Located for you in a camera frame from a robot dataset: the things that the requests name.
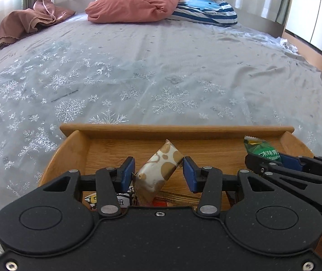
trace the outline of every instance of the bed sheet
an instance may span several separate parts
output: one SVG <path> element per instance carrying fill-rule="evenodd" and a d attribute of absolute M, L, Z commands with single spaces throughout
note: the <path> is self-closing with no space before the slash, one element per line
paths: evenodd
<path fill-rule="evenodd" d="M 86 17 L 0 50 L 0 209 L 37 186 L 61 122 L 292 125 L 322 155 L 322 73 L 278 40 L 242 26 Z"/>

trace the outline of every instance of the green snack package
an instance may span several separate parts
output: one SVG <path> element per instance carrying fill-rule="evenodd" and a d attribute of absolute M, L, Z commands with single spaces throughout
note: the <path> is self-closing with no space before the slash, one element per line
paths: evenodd
<path fill-rule="evenodd" d="M 244 145 L 248 153 L 259 155 L 273 161 L 282 161 L 278 151 L 263 139 L 245 136 Z"/>

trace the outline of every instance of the snack wrapper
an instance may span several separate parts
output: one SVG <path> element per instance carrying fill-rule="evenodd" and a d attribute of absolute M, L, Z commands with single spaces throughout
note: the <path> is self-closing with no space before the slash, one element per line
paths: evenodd
<path fill-rule="evenodd" d="M 87 203 L 91 206 L 91 209 L 96 209 L 97 208 L 97 194 L 93 193 L 91 195 L 88 195 L 84 198 Z M 134 206 L 136 205 L 136 195 L 135 191 L 133 190 L 133 186 L 128 188 L 127 193 L 124 194 L 117 194 L 117 199 L 118 203 L 121 208 L 127 208 L 129 206 Z"/>
<path fill-rule="evenodd" d="M 259 155 L 273 161 L 282 161 L 278 151 L 263 139 L 245 136 L 244 145 L 248 153 Z"/>
<path fill-rule="evenodd" d="M 181 164 L 182 158 L 183 155 L 167 139 L 165 144 L 133 177 L 133 186 L 139 205 L 152 205 L 153 198 Z"/>

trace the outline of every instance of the brown blanket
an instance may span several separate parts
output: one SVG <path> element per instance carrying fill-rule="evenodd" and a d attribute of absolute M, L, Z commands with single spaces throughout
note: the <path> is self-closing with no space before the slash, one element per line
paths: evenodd
<path fill-rule="evenodd" d="M 75 11 L 57 7 L 51 0 L 37 0 L 33 9 L 16 10 L 0 24 L 0 49 L 15 43 L 44 27 L 71 17 Z"/>

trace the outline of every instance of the pink quilt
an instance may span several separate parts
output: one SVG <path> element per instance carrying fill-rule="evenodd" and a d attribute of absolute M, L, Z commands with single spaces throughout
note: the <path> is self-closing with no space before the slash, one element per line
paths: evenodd
<path fill-rule="evenodd" d="M 96 0 L 86 8 L 88 21 L 151 22 L 170 16 L 179 0 Z"/>

